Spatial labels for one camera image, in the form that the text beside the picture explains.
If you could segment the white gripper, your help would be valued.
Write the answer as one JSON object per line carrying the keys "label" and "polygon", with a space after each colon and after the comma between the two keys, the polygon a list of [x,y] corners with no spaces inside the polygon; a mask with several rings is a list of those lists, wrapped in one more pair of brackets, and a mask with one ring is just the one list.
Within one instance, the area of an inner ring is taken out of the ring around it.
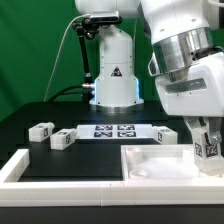
{"label": "white gripper", "polygon": [[186,116],[184,122],[193,138],[201,134],[198,117],[208,118],[208,139],[220,144],[224,117],[224,62],[210,60],[192,66],[186,80],[171,83],[167,76],[156,78],[156,88],[168,115]]}

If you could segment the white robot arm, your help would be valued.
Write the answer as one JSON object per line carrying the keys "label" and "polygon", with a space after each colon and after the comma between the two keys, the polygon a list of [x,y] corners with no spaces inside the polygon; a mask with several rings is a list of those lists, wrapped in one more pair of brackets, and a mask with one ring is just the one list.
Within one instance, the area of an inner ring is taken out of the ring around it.
{"label": "white robot arm", "polygon": [[182,116],[195,142],[221,142],[224,49],[213,30],[224,28],[224,0],[75,0],[87,37],[100,37],[100,73],[93,103],[132,106],[137,99],[133,43],[117,25],[140,18],[153,49],[148,65],[163,109]]}

